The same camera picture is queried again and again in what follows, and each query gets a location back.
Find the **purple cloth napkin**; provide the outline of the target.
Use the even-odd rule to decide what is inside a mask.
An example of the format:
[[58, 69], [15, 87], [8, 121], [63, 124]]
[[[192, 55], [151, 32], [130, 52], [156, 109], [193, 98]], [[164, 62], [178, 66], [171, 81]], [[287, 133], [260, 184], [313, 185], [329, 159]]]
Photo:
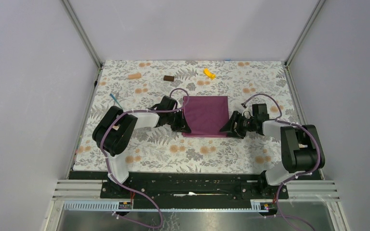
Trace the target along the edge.
[[182, 133], [188, 138], [224, 138], [219, 130], [229, 120], [228, 97], [226, 96], [185, 96], [188, 104], [184, 108], [186, 122], [191, 133]]

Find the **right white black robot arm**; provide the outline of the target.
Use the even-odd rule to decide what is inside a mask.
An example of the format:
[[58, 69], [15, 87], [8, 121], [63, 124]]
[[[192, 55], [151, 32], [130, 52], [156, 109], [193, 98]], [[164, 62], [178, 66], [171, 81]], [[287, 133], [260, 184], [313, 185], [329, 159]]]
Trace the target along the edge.
[[313, 173], [325, 165], [325, 156], [314, 125], [294, 125], [270, 119], [265, 103], [253, 104], [252, 115], [246, 117], [234, 111], [229, 121], [220, 129], [227, 137], [246, 137], [255, 132], [280, 141], [281, 162], [260, 174], [256, 190], [263, 198], [269, 198], [276, 187], [291, 177]]

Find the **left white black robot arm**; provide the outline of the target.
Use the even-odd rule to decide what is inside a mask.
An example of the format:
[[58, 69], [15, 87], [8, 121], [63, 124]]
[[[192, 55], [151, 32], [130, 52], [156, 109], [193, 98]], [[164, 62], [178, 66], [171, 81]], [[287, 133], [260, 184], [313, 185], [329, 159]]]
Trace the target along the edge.
[[191, 132], [179, 103], [169, 96], [146, 109], [124, 111], [111, 106], [94, 129], [92, 139], [106, 158], [108, 178], [113, 182], [111, 190], [117, 197], [123, 198], [130, 193], [125, 150], [134, 130], [164, 125], [169, 125], [173, 132]]

